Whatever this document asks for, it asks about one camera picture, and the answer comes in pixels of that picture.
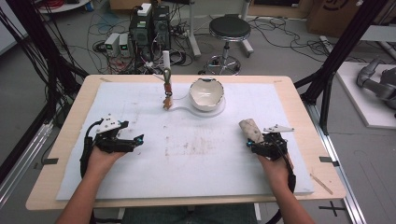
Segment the human arm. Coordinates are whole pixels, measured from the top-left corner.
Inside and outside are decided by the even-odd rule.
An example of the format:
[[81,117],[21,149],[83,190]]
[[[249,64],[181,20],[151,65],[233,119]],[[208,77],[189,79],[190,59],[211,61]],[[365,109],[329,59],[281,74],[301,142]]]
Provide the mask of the human arm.
[[276,197],[285,223],[314,223],[305,209],[300,205],[288,187],[288,169],[285,161],[280,158],[270,161],[263,156],[258,156],[264,172],[267,174],[270,187]]
[[90,222],[93,204],[96,193],[107,172],[111,169],[116,160],[125,153],[106,153],[97,146],[93,147],[92,154],[88,162],[87,172],[79,183],[72,198],[67,203],[66,208],[56,221],[61,223],[83,223]]

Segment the printed logo on cardboard box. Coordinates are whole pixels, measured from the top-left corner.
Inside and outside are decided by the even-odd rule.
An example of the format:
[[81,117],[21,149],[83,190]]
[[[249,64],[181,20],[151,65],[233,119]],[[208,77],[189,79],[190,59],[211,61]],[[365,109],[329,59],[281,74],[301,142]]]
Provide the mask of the printed logo on cardboard box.
[[329,11],[336,11],[346,6],[347,2],[348,0],[326,0],[323,8]]

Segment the gray robotic arm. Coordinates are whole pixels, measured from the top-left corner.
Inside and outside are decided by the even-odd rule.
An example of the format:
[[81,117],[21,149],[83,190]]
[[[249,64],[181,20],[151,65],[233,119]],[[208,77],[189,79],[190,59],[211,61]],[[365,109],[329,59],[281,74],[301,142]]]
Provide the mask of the gray robotic arm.
[[374,92],[376,97],[383,100],[388,107],[396,109],[396,67],[385,70],[378,83],[370,79],[378,64],[379,58],[375,58],[363,67],[358,74],[356,83],[359,87]]

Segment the ceramic bowl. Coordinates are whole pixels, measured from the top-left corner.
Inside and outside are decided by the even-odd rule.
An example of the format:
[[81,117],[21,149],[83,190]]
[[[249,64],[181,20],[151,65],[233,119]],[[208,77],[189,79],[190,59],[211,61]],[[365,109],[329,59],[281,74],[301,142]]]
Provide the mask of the ceramic bowl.
[[192,105],[202,111],[217,109],[223,96],[224,89],[221,83],[211,77],[199,78],[190,87]]

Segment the person's left arm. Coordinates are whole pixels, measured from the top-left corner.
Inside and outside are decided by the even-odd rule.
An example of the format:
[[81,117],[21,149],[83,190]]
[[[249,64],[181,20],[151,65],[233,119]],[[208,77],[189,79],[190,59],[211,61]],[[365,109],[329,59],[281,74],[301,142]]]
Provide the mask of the person's left arm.
[[87,224],[90,222],[99,186],[114,162],[124,154],[121,152],[108,154],[101,151],[97,146],[93,147],[87,172],[56,223]]

